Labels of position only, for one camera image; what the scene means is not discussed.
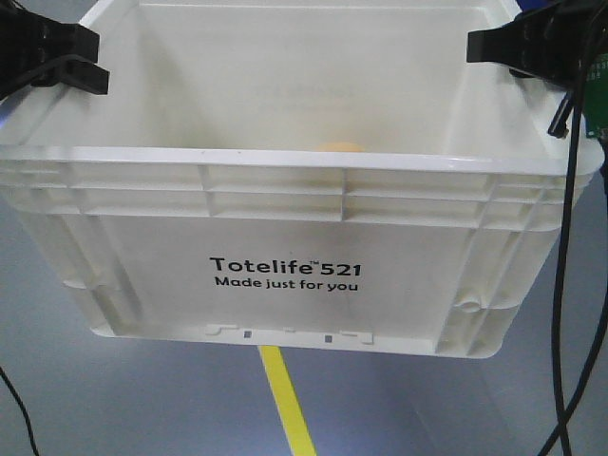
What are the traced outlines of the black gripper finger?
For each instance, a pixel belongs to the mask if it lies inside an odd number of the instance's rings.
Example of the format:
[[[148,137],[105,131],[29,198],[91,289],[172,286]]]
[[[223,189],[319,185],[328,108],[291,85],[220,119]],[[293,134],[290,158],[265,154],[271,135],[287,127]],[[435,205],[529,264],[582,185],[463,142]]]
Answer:
[[[498,28],[471,31],[465,60],[571,86],[578,77],[581,46],[582,5],[551,4],[521,12]]]
[[[106,95],[110,73],[89,61],[75,57],[36,60],[26,56],[1,62],[1,99],[27,87],[76,87],[95,95]]]
[[[18,76],[54,59],[74,57],[96,64],[100,37],[79,24],[61,23],[1,2],[1,75]]]

